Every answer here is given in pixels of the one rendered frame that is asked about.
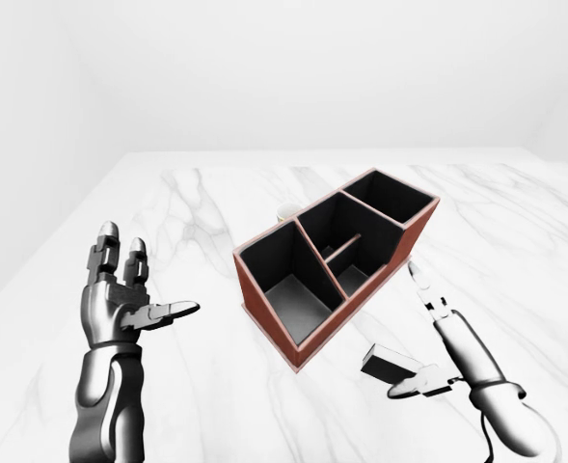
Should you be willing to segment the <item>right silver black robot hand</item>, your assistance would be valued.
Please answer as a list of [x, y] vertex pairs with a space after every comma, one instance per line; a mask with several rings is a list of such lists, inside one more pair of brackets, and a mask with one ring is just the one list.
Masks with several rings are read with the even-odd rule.
[[493, 355], [467, 319], [432, 288], [428, 277], [415, 263], [409, 261], [408, 270], [419, 288], [419, 299], [432, 316], [433, 326], [459, 375], [445, 377], [434, 365], [423, 367], [413, 377], [392, 386], [389, 397], [441, 394], [456, 381], [468, 384], [470, 400], [479, 410], [501, 398], [518, 397], [519, 386], [506, 380]]

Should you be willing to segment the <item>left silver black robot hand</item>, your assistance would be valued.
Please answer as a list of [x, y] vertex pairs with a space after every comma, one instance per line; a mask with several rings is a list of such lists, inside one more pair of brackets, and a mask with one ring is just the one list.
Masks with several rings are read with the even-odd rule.
[[136, 342], [141, 331], [168, 326], [173, 320], [196, 312], [194, 301], [151, 304], [146, 288], [149, 266], [143, 239], [132, 240], [124, 268], [124, 282], [115, 277], [120, 255], [118, 226], [105, 222], [91, 248], [88, 283], [81, 301], [81, 322], [89, 346]]

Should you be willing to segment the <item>red-brown desk caddy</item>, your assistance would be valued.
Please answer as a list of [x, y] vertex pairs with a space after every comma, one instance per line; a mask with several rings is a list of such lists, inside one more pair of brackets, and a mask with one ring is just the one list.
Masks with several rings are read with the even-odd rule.
[[234, 250], [243, 307], [294, 371], [401, 268], [439, 201], [372, 168]]

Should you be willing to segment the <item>white mug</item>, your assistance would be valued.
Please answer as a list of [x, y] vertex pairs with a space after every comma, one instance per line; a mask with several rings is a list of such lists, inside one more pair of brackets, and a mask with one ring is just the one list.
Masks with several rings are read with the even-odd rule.
[[290, 218], [294, 218], [303, 208], [296, 203], [280, 204], [276, 210], [277, 221], [284, 222]]

